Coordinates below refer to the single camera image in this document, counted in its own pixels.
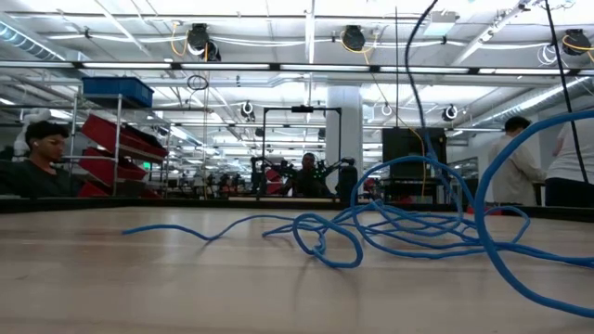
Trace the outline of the blue storage bin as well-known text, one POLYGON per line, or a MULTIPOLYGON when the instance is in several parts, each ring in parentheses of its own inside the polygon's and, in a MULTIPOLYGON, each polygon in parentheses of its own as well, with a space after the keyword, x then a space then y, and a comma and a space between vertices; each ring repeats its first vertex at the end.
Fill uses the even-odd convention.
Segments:
POLYGON ((136 77, 83 77, 83 97, 101 107, 117 108, 122 96, 123 109, 151 108, 154 91, 136 77))

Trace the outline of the small red block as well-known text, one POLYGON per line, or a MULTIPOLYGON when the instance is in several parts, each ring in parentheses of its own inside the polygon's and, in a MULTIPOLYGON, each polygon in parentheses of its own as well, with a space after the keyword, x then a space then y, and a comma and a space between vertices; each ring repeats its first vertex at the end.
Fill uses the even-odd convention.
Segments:
MULTIPOLYGON (((466 208, 465 213, 470 214, 470 215, 475 215, 477 212, 477 210, 469 205, 466 208)), ((493 207, 493 206, 483 206, 479 208, 479 212, 483 212, 484 215, 488 216, 488 215, 501 215, 502 214, 502 210, 499 207, 493 207)))

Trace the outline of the metal shelf rack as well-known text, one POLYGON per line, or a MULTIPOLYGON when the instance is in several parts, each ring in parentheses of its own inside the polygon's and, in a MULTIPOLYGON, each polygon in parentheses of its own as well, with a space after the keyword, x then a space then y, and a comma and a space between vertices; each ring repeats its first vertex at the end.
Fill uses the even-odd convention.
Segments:
MULTIPOLYGON (((115 152, 110 154, 115 160, 115 167, 118 165, 119 158, 125 158, 143 169, 146 172, 146 175, 142 180, 138 180, 137 182, 144 183, 146 188, 152 189, 161 195, 161 199, 165 198, 168 193, 167 183, 170 174, 168 167, 170 164, 170 141, 172 139, 171 124, 157 116, 152 109, 123 109, 122 96, 119 96, 118 107, 116 109, 101 107, 96 103, 86 100, 83 95, 75 99, 72 106, 70 152, 65 157, 65 160, 68 162, 69 173, 76 173, 84 180, 84 182, 98 181, 104 184, 79 165, 79 160, 83 157, 85 149, 97 148, 106 150, 81 132, 85 121, 91 115, 114 122, 117 124, 117 127, 120 127, 121 124, 129 124, 136 129, 157 138, 160 144, 168 151, 168 156, 161 163, 151 162, 150 169, 143 168, 143 162, 148 161, 135 160, 130 157, 122 157, 119 155, 118 136, 116 138, 115 152)), ((124 181, 124 179, 117 179, 117 177, 114 177, 112 184, 104 185, 111 187, 113 192, 116 192, 116 185, 119 182, 124 181)))

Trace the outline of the black monitor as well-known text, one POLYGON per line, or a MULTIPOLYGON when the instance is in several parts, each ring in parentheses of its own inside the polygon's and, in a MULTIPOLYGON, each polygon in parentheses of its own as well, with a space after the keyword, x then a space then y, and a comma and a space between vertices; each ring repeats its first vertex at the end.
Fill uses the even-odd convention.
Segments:
MULTIPOLYGON (((421 156, 422 151, 426 152, 427 149, 421 142, 424 131, 417 129, 416 132, 420 135, 420 138, 407 128, 382 129, 382 161, 392 161, 408 156, 421 156)), ((427 133, 429 134, 436 159, 442 163, 446 163, 445 130, 443 128, 428 128, 427 133)), ((422 163, 420 161, 409 161, 391 165, 389 167, 389 175, 392 178, 421 179, 423 176, 422 163)))

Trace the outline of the white round pillar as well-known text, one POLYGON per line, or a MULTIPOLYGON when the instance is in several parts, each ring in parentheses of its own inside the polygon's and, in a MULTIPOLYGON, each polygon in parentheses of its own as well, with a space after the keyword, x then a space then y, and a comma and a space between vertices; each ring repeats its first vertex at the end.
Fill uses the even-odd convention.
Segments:
POLYGON ((358 175, 363 167, 363 101, 359 86, 331 85, 327 88, 326 161, 353 158, 358 175))

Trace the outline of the black background rig frame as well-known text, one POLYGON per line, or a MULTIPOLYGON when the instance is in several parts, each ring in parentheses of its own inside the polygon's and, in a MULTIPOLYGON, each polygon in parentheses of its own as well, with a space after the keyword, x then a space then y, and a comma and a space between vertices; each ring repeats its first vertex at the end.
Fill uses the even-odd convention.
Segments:
MULTIPOLYGON (((341 108, 334 108, 334 109, 328 109, 328 108, 321 108, 321 107, 307 107, 307 106, 295 106, 295 107, 291 107, 291 108, 264 108, 264 116, 263 116, 263 146, 262 146, 262 156, 265 157, 265 152, 267 150, 267 145, 266 145, 266 115, 268 112, 270 111, 287 111, 290 110, 292 113, 305 113, 305 114, 309 114, 309 113, 313 113, 314 111, 335 111, 338 116, 339 116, 339 121, 342 120, 342 109, 341 108)), ((326 182, 326 178, 321 178, 318 175, 318 171, 317 171, 317 163, 318 161, 316 160, 316 178, 319 178, 321 180, 324 180, 326 182)), ((290 181, 292 178, 295 177, 296 173, 298 171, 295 171, 295 173, 292 176, 289 177, 285 177, 286 178, 286 182, 279 188, 278 190, 278 194, 281 196, 287 196, 289 194, 289 192, 291 191, 291 186, 290 186, 290 181)))

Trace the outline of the ceiling light strip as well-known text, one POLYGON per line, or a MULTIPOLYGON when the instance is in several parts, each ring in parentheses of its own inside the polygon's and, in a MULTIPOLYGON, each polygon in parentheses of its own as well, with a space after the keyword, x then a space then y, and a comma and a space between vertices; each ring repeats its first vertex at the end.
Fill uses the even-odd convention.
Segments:
POLYGON ((82 66, 91 70, 163 70, 168 71, 172 68, 169 63, 159 62, 83 62, 82 66))
POLYGON ((380 66, 380 72, 386 73, 407 73, 412 74, 466 74, 470 71, 469 68, 458 68, 458 67, 404 67, 399 66, 396 70, 395 66, 380 66))
POLYGON ((182 70, 193 71, 269 71, 266 63, 182 63, 182 70))
POLYGON ((369 66, 355 65, 323 65, 323 64, 281 64, 281 71, 307 71, 307 72, 368 72, 369 66))
POLYGON ((553 76, 558 75, 561 72, 554 69, 524 69, 524 68, 481 68, 478 70, 479 74, 492 74, 492 75, 516 75, 516 76, 553 76))

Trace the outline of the white ceiling unit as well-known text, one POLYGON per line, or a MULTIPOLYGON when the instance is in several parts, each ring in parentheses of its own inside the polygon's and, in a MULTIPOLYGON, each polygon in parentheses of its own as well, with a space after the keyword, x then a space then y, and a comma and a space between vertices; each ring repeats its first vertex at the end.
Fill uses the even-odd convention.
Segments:
POLYGON ((425 36, 444 36, 456 25, 459 14, 454 11, 433 11, 425 26, 425 36))

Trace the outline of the black cylindrical bin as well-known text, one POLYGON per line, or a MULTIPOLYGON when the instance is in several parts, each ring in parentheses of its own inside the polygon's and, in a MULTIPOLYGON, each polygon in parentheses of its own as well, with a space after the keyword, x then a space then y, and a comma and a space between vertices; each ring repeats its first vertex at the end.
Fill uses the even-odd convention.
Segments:
POLYGON ((337 184, 337 194, 340 202, 349 203, 351 194, 358 182, 358 171, 355 166, 343 166, 339 172, 339 179, 337 184))

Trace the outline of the black slanted pole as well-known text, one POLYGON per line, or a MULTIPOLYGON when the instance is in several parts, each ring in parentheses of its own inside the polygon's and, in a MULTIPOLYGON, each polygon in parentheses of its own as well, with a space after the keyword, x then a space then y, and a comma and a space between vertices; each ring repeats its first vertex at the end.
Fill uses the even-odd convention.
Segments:
MULTIPOLYGON (((547 19, 549 23, 549 29, 551 33, 551 42, 554 47, 555 56, 557 58, 557 67, 560 72, 562 93, 564 98, 565 107, 569 114, 572 114, 573 107, 569 95, 568 84, 566 75, 564 72, 564 66, 562 63, 561 50, 559 47, 559 40, 555 30, 554 21, 552 18, 552 10, 549 4, 549 0, 544 0, 544 7, 547 13, 547 19)), ((546 184, 546 204, 552 206, 563 206, 563 207, 574 207, 574 208, 589 208, 591 206, 590 199, 588 198, 589 191, 594 190, 594 185, 589 182, 588 173, 586 171, 584 159, 581 153, 581 147, 579 142, 579 135, 576 129, 574 121, 569 121, 569 128, 567 133, 563 136, 562 141, 556 147, 556 157, 563 151, 564 148, 568 148, 570 144, 573 145, 572 153, 575 154, 577 162, 575 165, 579 167, 582 175, 582 181, 570 180, 565 178, 553 177, 548 179, 546 184)))

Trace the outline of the silver ventilation duct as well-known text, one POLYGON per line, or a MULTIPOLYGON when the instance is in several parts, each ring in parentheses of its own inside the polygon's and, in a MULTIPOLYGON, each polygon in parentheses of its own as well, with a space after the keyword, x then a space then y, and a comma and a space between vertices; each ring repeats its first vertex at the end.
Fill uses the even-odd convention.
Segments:
MULTIPOLYGON (((594 76, 566 79, 566 91, 570 99, 594 94, 594 76)), ((473 117, 471 121, 463 123, 462 127, 486 127, 494 123, 502 123, 514 116, 526 116, 538 113, 565 103, 565 88, 561 83, 548 88, 537 88, 512 98, 487 112, 473 117)))
POLYGON ((43 61, 64 61, 65 58, 54 50, 33 40, 9 24, 0 21, 0 41, 12 45, 43 61))

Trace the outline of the thin black vertical pole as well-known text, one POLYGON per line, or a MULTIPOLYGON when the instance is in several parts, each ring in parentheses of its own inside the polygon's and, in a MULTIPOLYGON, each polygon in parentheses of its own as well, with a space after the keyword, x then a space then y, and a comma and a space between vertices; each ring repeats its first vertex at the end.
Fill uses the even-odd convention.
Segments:
MULTIPOLYGON (((394 5, 394 57, 395 57, 395 68, 396 70, 398 70, 399 68, 399 28, 398 28, 398 6, 394 5)), ((395 96, 395 112, 394 112, 394 119, 395 119, 395 126, 394 128, 398 128, 399 126, 399 97, 400 97, 400 79, 399 79, 399 74, 397 73, 395 75, 395 90, 396 90, 396 96, 395 96)))

